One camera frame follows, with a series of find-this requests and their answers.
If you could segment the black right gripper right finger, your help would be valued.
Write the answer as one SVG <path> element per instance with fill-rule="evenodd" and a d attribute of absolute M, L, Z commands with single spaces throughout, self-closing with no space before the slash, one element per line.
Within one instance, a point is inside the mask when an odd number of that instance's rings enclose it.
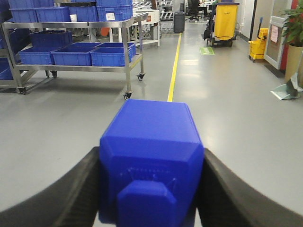
<path fill-rule="evenodd" d="M 238 177 L 205 148 L 197 191 L 204 227 L 301 227 L 302 215 L 280 205 Z"/>

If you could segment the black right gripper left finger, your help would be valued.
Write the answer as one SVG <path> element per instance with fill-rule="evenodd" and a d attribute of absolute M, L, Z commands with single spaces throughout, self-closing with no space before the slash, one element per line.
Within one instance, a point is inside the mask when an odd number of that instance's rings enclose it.
<path fill-rule="evenodd" d="M 98 147 L 38 194 L 0 213 L 2 227 L 91 227 L 99 206 Z"/>

